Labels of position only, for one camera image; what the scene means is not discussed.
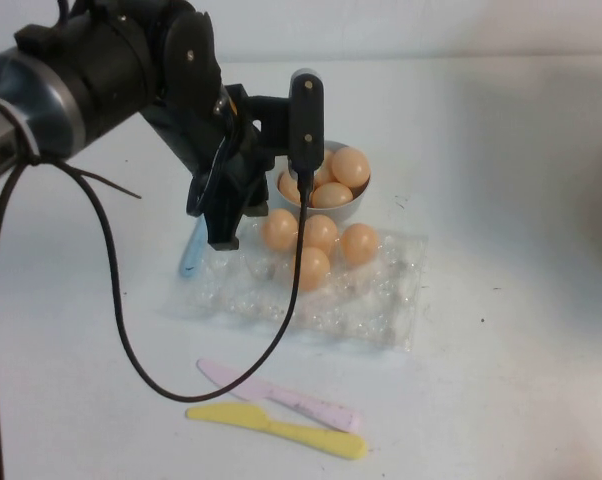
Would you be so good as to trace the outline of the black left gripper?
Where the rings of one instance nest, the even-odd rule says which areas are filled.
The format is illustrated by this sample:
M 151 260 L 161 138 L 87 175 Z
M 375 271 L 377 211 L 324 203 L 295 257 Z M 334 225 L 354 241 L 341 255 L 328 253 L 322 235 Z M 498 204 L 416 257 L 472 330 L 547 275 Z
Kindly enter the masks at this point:
M 273 162 L 259 145 L 241 84 L 224 85 L 210 117 L 158 100 L 148 123 L 192 175 L 186 206 L 206 208 L 207 242 L 214 250 L 237 250 L 246 216 L 266 216 L 266 168 Z

